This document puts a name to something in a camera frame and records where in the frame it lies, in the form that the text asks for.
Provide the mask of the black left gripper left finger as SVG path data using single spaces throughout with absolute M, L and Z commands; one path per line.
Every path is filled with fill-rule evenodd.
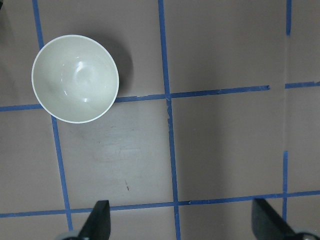
M 99 200 L 77 235 L 78 240 L 108 240 L 111 235 L 111 214 L 108 200 Z

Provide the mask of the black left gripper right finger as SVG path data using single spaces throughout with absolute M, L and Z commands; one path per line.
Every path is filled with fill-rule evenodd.
M 257 240 L 298 240 L 300 237 L 263 198 L 252 201 L 251 228 Z

